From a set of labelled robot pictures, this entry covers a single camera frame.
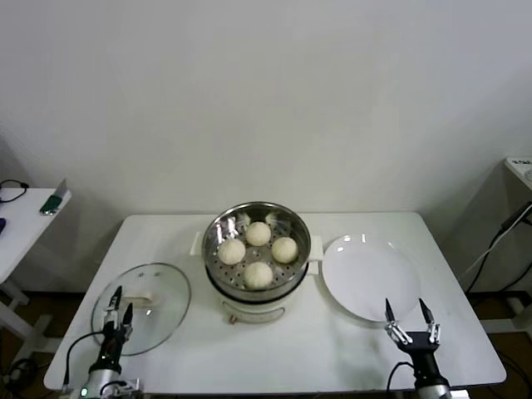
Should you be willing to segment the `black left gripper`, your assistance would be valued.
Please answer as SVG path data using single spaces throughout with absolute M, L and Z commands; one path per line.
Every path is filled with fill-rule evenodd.
M 98 369 L 121 369 L 122 348 L 131 335 L 133 318 L 133 304 L 129 303 L 121 325 L 117 327 L 121 296 L 122 286 L 119 286 L 105 308 L 102 330 L 104 339 L 97 357 Z

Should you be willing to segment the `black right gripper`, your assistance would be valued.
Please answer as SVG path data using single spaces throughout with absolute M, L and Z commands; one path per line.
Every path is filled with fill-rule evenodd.
M 439 347 L 441 326 L 436 323 L 432 311 L 422 298 L 419 298 L 419 304 L 426 322 L 426 332 L 406 333 L 398 325 L 388 298 L 386 298 L 387 325 L 385 330 L 388 336 L 398 344 L 398 348 L 411 358 L 415 383 L 440 383 L 441 374 L 434 353 Z

